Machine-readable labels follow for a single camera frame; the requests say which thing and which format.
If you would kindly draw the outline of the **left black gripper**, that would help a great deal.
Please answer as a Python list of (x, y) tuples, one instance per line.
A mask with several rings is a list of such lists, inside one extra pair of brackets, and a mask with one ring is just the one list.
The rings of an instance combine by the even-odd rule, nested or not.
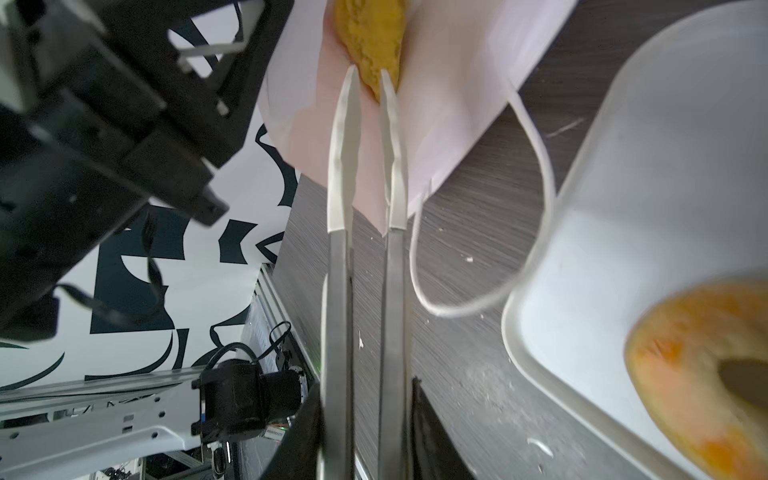
[(200, 224), (245, 143), (289, 1), (237, 1), (238, 37), (179, 49), (218, 1), (1, 5), (1, 335), (57, 332), (63, 277), (151, 199)]

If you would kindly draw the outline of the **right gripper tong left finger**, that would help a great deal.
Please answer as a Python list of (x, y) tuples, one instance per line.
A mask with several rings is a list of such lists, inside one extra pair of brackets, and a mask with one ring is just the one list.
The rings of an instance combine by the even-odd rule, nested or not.
[(323, 435), (320, 479), (353, 479), (354, 375), (352, 248), (353, 199), (361, 138), (360, 78), (348, 68), (332, 122), (328, 156), (328, 272), (321, 335)]

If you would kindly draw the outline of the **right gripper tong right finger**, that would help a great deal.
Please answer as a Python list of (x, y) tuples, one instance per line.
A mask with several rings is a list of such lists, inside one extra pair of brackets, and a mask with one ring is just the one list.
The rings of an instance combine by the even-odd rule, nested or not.
[(411, 280), (407, 246), (408, 167), (397, 98), (387, 71), (380, 80), (387, 230), (382, 292), (378, 477), (410, 479)]

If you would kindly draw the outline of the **yellow fake croissant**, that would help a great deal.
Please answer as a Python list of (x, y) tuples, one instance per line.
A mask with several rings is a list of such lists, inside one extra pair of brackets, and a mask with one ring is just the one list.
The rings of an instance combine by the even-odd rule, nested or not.
[(334, 5), (336, 34), (377, 102), (383, 70), (393, 87), (399, 86), (407, 7), (403, 0), (340, 0)]

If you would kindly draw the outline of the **orange ring fake bread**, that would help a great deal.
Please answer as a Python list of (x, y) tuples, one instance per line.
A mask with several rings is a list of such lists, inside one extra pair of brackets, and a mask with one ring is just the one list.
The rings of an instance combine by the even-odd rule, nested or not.
[(718, 368), (767, 359), (767, 282), (723, 280), (673, 294), (631, 330), (624, 360), (651, 419), (713, 479), (767, 476), (767, 414), (731, 394)]

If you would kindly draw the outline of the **red white paper bag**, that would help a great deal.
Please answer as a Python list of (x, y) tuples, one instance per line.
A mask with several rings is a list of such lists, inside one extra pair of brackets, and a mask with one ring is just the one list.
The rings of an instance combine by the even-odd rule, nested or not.
[[(258, 99), (283, 159), (326, 189), (337, 100), (348, 68), (357, 68), (336, 34), (335, 2), (294, 4)], [(544, 212), (551, 215), (556, 197), (551, 160), (519, 90), (574, 3), (407, 2), (399, 86), (394, 88), (407, 154), (407, 232), (418, 233), (425, 200), (506, 108), (514, 111), (534, 149)], [(353, 214), (386, 233), (380, 101), (359, 78), (361, 138)]]

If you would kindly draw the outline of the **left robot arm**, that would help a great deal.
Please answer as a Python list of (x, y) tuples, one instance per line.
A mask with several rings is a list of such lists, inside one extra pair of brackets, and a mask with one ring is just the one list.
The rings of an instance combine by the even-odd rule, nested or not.
[(1, 475), (71, 479), (285, 427), (250, 347), (298, 172), (257, 106), (289, 1), (1, 5)]

